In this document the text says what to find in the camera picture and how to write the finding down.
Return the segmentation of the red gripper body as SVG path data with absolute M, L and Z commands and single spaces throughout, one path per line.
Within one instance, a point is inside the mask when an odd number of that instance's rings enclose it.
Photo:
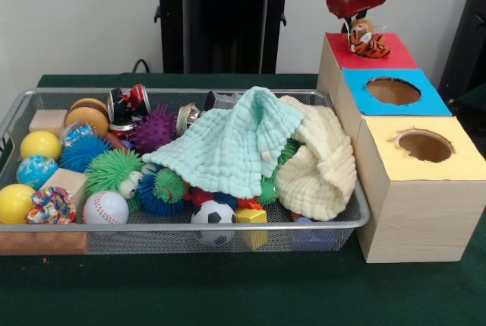
M 338 19 L 351 18 L 369 9 L 382 5 L 386 0 L 326 0 L 331 14 Z

